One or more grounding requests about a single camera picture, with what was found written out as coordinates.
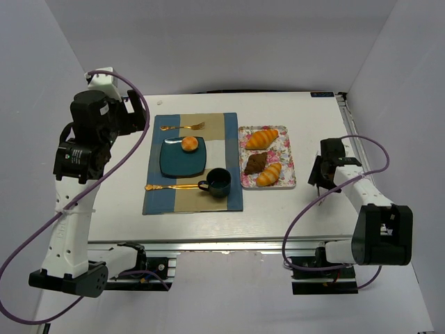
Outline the small round orange bun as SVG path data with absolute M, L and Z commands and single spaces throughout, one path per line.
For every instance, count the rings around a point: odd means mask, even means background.
M 199 146 L 199 141 L 194 136 L 187 136 L 181 140 L 181 148 L 185 152 L 193 152 Z

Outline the steel tongs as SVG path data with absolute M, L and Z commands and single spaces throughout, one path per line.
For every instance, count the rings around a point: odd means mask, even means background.
M 316 161 L 315 161 L 315 169 L 316 169 L 316 190 L 317 190 L 317 196 L 320 197 L 321 196 L 321 190 L 320 190 L 320 186 L 318 185 L 318 180 L 320 179 L 320 174 L 321 174 L 321 163 L 322 163 L 322 157 L 321 155 L 317 155 L 316 156 Z

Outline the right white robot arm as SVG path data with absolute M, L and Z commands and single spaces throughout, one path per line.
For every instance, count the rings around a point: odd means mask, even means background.
M 412 258 L 413 213 L 382 195 L 354 157 L 316 157 L 308 183 L 343 193 L 358 217 L 352 238 L 324 245 L 328 264 L 405 266 Z

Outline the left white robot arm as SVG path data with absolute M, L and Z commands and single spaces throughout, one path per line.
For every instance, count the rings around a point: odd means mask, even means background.
M 104 259 L 88 258 L 93 206 L 111 148 L 119 136 L 144 130 L 146 111 L 136 91 L 128 90 L 133 108 L 100 90 L 76 94 L 70 104 L 72 121 L 59 137 L 53 174 L 56 215 L 42 266 L 30 273 L 29 285 L 75 296 L 98 297 L 109 278 L 137 269 L 146 260 L 143 247 L 119 244 Z

